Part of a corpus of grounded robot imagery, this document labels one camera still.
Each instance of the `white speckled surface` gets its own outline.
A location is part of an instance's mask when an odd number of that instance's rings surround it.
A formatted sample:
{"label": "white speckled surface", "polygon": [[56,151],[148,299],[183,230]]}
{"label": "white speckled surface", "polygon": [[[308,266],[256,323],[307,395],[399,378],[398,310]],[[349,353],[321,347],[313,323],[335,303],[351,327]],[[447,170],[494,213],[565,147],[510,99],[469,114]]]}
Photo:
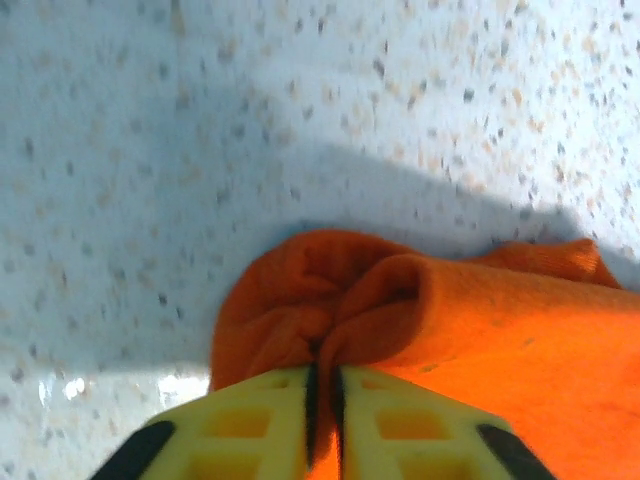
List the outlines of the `white speckled surface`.
{"label": "white speckled surface", "polygon": [[0,0],[0,480],[203,393],[291,233],[594,237],[640,289],[638,0]]}

